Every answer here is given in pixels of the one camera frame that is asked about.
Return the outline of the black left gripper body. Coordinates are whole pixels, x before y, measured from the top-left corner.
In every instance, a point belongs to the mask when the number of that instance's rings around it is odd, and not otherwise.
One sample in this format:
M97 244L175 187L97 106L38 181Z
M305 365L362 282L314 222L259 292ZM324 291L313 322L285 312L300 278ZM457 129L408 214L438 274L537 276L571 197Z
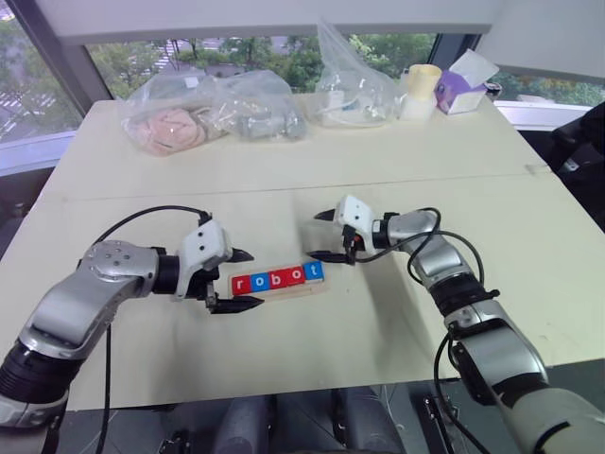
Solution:
M219 313L221 303L215 291L214 282L219 278L218 266L233 259L233 253L224 256L193 255L188 269L191 276L188 281L187 298L205 303L210 313Z

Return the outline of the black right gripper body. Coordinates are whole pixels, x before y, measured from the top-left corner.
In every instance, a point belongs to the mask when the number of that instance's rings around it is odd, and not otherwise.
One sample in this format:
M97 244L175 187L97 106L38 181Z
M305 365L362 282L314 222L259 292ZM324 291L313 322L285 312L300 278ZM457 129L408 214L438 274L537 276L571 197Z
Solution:
M365 242L360 234L351 226L345 225L342 230L342 246L344 248L344 263L354 265L355 263L366 263L365 256L359 256L364 253Z

